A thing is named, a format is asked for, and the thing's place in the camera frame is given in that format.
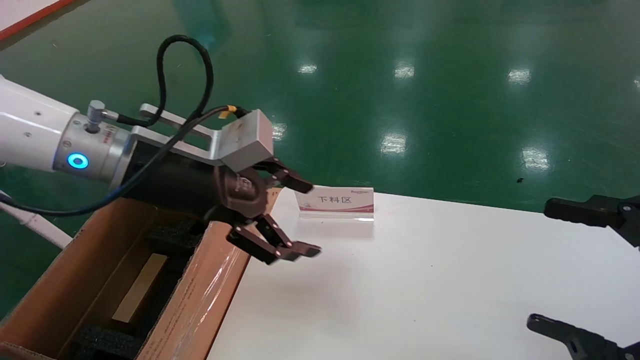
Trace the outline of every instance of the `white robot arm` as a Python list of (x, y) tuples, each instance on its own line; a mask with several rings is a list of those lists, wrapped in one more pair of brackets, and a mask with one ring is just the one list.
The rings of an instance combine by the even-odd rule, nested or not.
[[(142, 115), (157, 111), (152, 105), (140, 108)], [(132, 131), (108, 124), (119, 115), (92, 101), (87, 116), (77, 109), (0, 77), (0, 161), (43, 171), (62, 171), (89, 179), (120, 185), (139, 142), (156, 147), (167, 136), (145, 127)], [(185, 120), (164, 111), (160, 118), (175, 127)], [(273, 157), (271, 122), (260, 110), (211, 130), (196, 126), (194, 132), (209, 139), (207, 149), (178, 142), (172, 152), (202, 163), (226, 165), (244, 170)]]
[[(197, 125), (223, 110), (239, 118), (220, 130)], [(140, 108), (143, 117), (157, 111), (149, 104)], [(0, 162), (62, 171), (107, 182), (113, 189), (102, 202), (73, 211), (31, 208), (3, 194), (0, 203), (39, 215), (72, 216), (124, 196), (231, 224), (227, 240), (267, 264), (320, 253), (315, 245), (288, 239), (264, 214), (268, 188), (280, 183), (306, 193), (313, 185), (273, 156), (271, 122), (263, 112), (222, 106), (187, 123), (163, 111), (159, 121), (179, 129), (173, 138), (147, 127), (127, 131), (105, 121), (120, 119), (100, 101), (92, 101), (85, 116), (0, 77)], [(187, 132), (207, 138), (207, 148), (180, 141)], [(259, 171), (270, 176), (262, 178)], [(252, 223), (266, 241), (245, 228)]]

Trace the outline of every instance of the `white tabletop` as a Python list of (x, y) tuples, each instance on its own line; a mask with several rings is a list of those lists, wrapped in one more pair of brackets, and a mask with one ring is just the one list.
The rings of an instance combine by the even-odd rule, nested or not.
[(614, 231), (375, 196), (367, 228), (298, 220), (284, 190), (276, 221), (323, 253), (251, 260), (208, 359), (569, 360), (527, 329), (531, 313), (620, 346), (640, 340), (640, 253)]

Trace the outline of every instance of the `epoxy floor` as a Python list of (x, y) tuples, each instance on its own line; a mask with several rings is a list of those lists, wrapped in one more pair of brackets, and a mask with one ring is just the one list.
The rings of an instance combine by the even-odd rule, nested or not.
[[(211, 106), (260, 108), (317, 184), (541, 211), (640, 193), (640, 4), (631, 0), (91, 0), (2, 44), (0, 74), (86, 111), (158, 102), (163, 38), (199, 39)], [(168, 52), (168, 110), (204, 85)], [(211, 120), (208, 126), (220, 126)], [(106, 187), (6, 165), (0, 189), (70, 208)], [(54, 219), (73, 234), (84, 218)], [(465, 219), (458, 219), (464, 226)], [(58, 253), (0, 214), (0, 315)]]

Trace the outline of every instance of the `metal bracket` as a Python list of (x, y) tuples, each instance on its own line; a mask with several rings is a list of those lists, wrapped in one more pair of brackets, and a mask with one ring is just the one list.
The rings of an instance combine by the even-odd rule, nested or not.
[[(151, 117), (156, 111), (157, 108), (150, 104), (142, 104), (140, 107), (140, 115), (143, 117)], [(179, 128), (186, 119), (163, 111), (159, 121)], [(193, 128), (192, 133), (210, 139), (206, 150), (186, 142), (178, 142), (172, 152), (212, 166), (226, 165), (234, 172), (242, 171), (273, 157), (271, 121), (260, 110), (253, 110), (220, 130), (198, 125)], [(131, 136), (135, 140), (158, 147), (169, 140), (168, 136), (140, 126), (134, 126), (131, 129)]]

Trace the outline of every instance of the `name card sign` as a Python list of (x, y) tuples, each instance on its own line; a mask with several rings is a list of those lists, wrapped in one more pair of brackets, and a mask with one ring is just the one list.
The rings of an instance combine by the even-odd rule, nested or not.
[(373, 188), (316, 186), (296, 198), (302, 217), (373, 218)]

